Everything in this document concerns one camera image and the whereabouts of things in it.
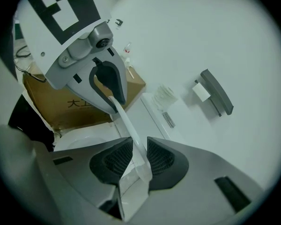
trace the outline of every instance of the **black slot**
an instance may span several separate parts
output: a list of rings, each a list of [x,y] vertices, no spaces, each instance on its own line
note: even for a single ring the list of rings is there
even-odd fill
[[[107,48],[107,51],[109,51],[109,53],[111,54],[112,57],[114,56],[114,53],[110,48]]]
[[[75,74],[74,76],[73,76],[73,78],[76,80],[76,82],[78,82],[78,83],[81,83],[82,82],[82,80],[81,80],[81,78],[78,76],[78,74]]]
[[[106,201],[103,205],[100,206],[100,209],[104,212],[107,212],[109,215],[114,216],[122,220],[120,208],[118,206],[118,201]]]
[[[214,181],[225,195],[235,212],[239,212],[251,203],[246,195],[243,194],[243,192],[231,181],[230,178],[220,177]]]
[[[96,66],[102,65],[102,62],[98,58],[93,58],[93,62],[96,64]]]
[[[73,159],[71,157],[67,156],[67,157],[57,158],[57,159],[53,160],[53,162],[55,165],[59,165],[59,164],[66,163],[66,162],[69,162],[72,160]]]

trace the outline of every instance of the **cardboard box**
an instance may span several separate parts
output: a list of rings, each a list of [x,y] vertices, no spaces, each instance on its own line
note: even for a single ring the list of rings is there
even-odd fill
[[[124,109],[129,106],[146,85],[133,68],[129,69],[134,79],[126,70],[127,101],[123,105]],[[44,79],[44,76],[35,66],[30,68],[29,72],[40,79]],[[96,77],[94,80],[97,87],[107,97],[112,95],[112,92],[104,87]],[[48,82],[38,82],[27,74],[23,76],[23,84],[35,107],[54,130],[111,122],[109,114],[90,105],[67,88],[55,90]]]

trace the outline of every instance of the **stack of cups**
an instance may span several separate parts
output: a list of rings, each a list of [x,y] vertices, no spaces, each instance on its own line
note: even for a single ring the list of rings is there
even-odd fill
[[[166,112],[177,100],[172,89],[163,84],[157,88],[152,98],[152,102],[157,106],[157,109],[162,112]]]

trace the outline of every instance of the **toilet paper holder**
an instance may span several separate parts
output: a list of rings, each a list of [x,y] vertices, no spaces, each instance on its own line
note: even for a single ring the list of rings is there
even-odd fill
[[[219,109],[216,107],[214,101],[212,100],[213,98],[217,98],[221,103],[221,105],[223,106],[227,115],[231,115],[234,106],[232,105],[228,95],[226,94],[222,86],[219,84],[219,82],[216,80],[216,78],[211,74],[211,72],[208,69],[201,72],[201,77],[205,80],[208,91],[211,94],[211,97],[209,97],[208,99],[215,107],[218,115],[220,117],[222,116]]]

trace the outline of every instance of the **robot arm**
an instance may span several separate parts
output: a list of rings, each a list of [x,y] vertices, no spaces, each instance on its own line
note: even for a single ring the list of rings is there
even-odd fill
[[[112,47],[110,14],[100,0],[21,0],[18,17],[31,54],[53,88],[67,86],[114,114],[115,106],[94,83],[96,75],[121,104],[126,102],[125,66]]]

